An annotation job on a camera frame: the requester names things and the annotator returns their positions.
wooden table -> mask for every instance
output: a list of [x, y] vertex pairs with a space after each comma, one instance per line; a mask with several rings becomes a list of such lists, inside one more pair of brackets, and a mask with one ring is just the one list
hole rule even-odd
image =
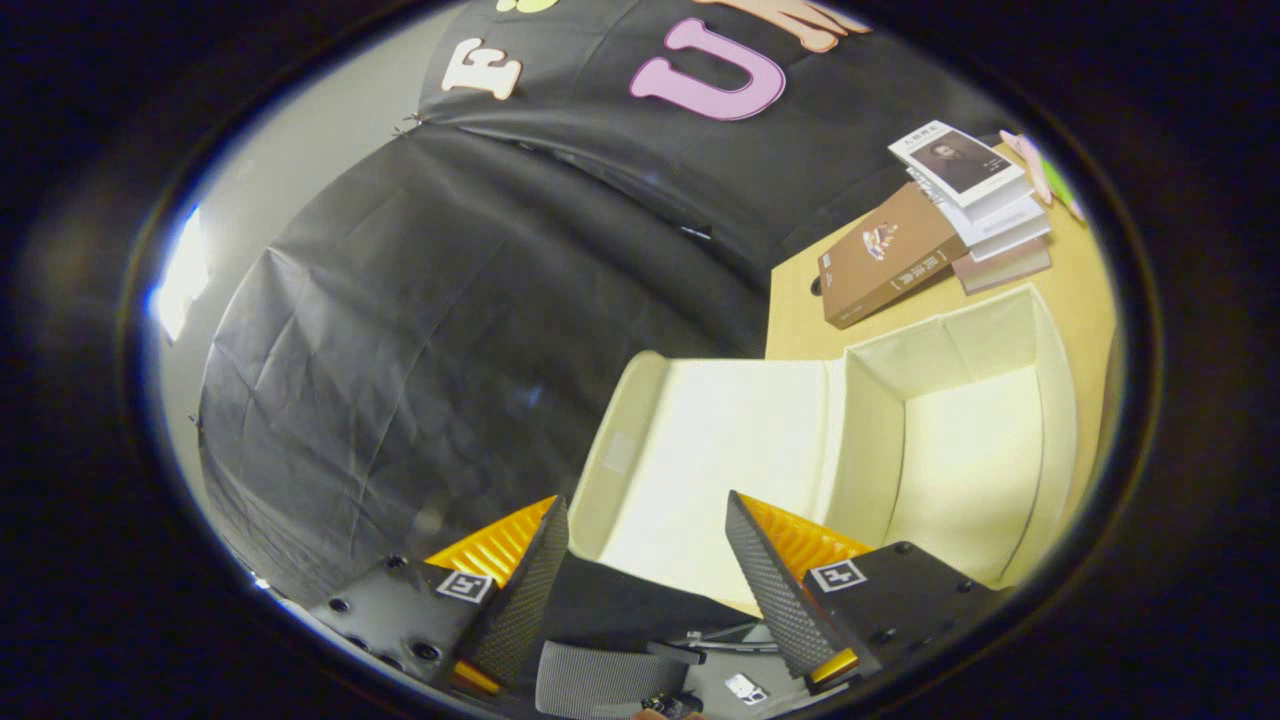
[[[1005, 145], [996, 150], [1025, 168]], [[947, 269], [943, 270], [947, 275], [943, 279], [908, 293], [896, 304], [840, 331], [823, 319], [822, 299], [810, 292], [810, 286], [818, 277], [818, 256], [861, 222], [861, 218], [854, 219], [773, 269], [764, 356], [768, 360], [835, 359], [850, 345], [959, 310], [1018, 284], [1033, 283], [1057, 324], [1075, 384], [1075, 474], [1062, 514], [1065, 523], [1079, 505], [1093, 471], [1116, 314], [1111, 279], [1093, 233], [1061, 202], [1055, 201], [1048, 218], [1052, 229], [1047, 245], [1053, 261], [1048, 270], [966, 296], [960, 279]]]

brown book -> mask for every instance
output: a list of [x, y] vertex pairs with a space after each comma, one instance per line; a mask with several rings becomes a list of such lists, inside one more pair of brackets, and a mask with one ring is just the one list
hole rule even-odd
[[955, 227], [909, 182], [818, 258], [823, 315], [847, 328], [965, 252]]

black cloth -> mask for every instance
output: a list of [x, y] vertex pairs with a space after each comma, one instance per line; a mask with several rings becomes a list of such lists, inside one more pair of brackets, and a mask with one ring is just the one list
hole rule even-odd
[[424, 126], [253, 265], [201, 398], [220, 530], [303, 606], [571, 495], [641, 350], [750, 356], [765, 299], [552, 158]]
[[[745, 83], [736, 65], [663, 45], [685, 18], [777, 63], [782, 96], [737, 122], [632, 97], [631, 78], [654, 56], [721, 88]], [[442, 90], [454, 47], [474, 37], [524, 64], [507, 100]], [[554, 152], [669, 223], [710, 234], [699, 242], [758, 288], [774, 265], [909, 179], [887, 149], [904, 135], [934, 119], [984, 138], [1018, 129], [980, 92], [887, 32], [850, 33], [810, 53], [755, 15], [691, 0], [558, 3], [535, 14], [471, 3], [436, 47], [419, 105], [431, 123]]]

book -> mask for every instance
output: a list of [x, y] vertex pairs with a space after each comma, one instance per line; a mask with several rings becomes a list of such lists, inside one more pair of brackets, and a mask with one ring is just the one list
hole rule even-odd
[[933, 120], [888, 146], [970, 222], [1032, 192], [1027, 173], [973, 137]]
[[915, 178], [916, 184], [924, 190], [929, 200], [955, 225], [960, 238], [969, 247], [969, 254], [979, 263], [1050, 231], [1048, 213], [1041, 208], [1039, 202], [1036, 202], [1032, 190], [974, 223], [955, 205], [951, 205], [946, 196], [938, 192], [920, 172], [914, 168], [908, 168], [906, 172]]
[[847, 328], [966, 251], [942, 211], [909, 182], [818, 258], [823, 316]]
[[988, 260], [974, 260], [970, 254], [951, 263], [965, 295], [1000, 287], [1051, 266], [1053, 261], [1043, 237], [1034, 237]]

pink letter u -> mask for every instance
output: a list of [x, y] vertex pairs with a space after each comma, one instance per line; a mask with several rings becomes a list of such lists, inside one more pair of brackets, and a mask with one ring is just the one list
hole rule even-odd
[[716, 120], [741, 120], [772, 105], [787, 85], [777, 63], [750, 47], [707, 29], [699, 19], [687, 18], [667, 33], [667, 47], [696, 47], [746, 70], [751, 79], [737, 90], [721, 90], [676, 72], [666, 58], [652, 58], [631, 79], [631, 95], [662, 97], [668, 102]]

